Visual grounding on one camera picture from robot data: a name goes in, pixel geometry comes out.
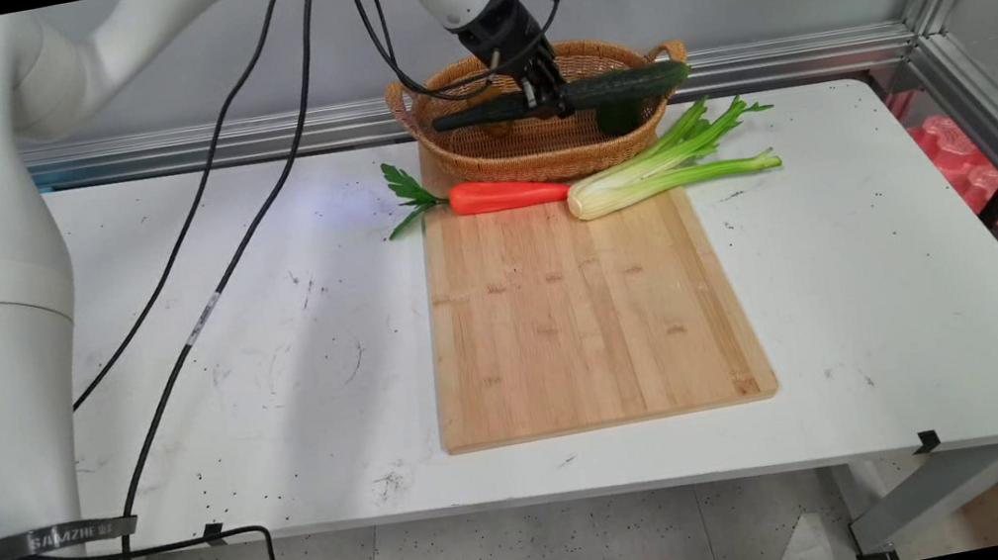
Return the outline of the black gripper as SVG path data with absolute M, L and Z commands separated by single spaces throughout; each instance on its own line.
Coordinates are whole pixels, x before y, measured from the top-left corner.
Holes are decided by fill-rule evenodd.
M 552 44 L 545 41 L 542 27 L 522 1 L 504 0 L 489 7 L 458 28 L 456 36 L 485 67 L 496 67 L 499 74 L 518 85 L 525 101 L 525 118 L 545 114 L 546 107 L 557 119 L 575 113 Z M 537 82 L 541 91 L 533 86 Z

